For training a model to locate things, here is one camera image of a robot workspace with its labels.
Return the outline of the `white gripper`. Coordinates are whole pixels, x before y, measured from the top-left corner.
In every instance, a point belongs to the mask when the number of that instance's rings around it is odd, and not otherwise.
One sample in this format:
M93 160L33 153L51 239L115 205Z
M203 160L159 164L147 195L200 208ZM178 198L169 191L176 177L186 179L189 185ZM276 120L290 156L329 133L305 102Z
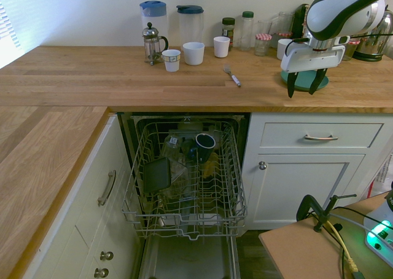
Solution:
M325 78L327 69L338 66L343 58L345 46L336 45L324 51L314 51L308 44L291 44L281 60L281 69L288 73L287 94L292 98L298 72L317 70L309 88L313 95Z

